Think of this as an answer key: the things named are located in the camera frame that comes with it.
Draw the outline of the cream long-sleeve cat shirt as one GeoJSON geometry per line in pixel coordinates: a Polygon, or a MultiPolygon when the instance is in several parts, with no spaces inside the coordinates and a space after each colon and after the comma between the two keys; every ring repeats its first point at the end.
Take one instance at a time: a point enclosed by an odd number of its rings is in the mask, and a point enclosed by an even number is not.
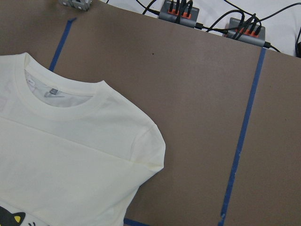
{"type": "Polygon", "coordinates": [[[106,82],[1,56],[1,225],[121,226],[165,149],[152,119],[106,82]]]}

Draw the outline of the far grey USB hub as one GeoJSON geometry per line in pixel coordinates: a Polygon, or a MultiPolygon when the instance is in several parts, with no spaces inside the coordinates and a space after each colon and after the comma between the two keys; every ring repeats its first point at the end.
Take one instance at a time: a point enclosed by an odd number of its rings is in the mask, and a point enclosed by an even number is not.
{"type": "Polygon", "coordinates": [[[199,11],[199,8],[193,6],[192,0],[165,0],[158,18],[195,28],[199,11]]]}

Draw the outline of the grey usb hub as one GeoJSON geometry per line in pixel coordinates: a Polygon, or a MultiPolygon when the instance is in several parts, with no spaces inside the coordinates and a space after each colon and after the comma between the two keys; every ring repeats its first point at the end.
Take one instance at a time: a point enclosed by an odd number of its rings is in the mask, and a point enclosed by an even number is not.
{"type": "Polygon", "coordinates": [[[265,27],[252,22],[247,28],[241,26],[240,31],[238,31],[239,22],[239,19],[231,17],[229,28],[235,29],[228,30],[228,33],[225,34],[224,37],[263,47],[265,44],[265,27]]]}
{"type": "Polygon", "coordinates": [[[158,18],[195,28],[199,11],[199,8],[193,6],[192,0],[165,0],[158,18]]]}

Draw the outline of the near grey USB hub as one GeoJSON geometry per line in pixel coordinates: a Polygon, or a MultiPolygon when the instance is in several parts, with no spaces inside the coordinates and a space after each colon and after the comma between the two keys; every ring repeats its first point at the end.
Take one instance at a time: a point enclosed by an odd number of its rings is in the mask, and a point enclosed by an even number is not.
{"type": "Polygon", "coordinates": [[[265,27],[252,22],[247,28],[241,26],[240,31],[238,31],[239,22],[239,19],[231,17],[229,28],[235,29],[228,30],[228,33],[225,34],[224,37],[263,47],[265,44],[265,27]]]}

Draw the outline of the aluminium frame post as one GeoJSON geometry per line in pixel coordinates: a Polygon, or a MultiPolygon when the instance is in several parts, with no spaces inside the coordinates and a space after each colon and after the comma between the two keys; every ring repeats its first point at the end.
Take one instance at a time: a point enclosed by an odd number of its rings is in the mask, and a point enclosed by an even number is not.
{"type": "Polygon", "coordinates": [[[66,7],[76,8],[82,11],[88,11],[92,0],[58,0],[58,2],[66,7]]]}

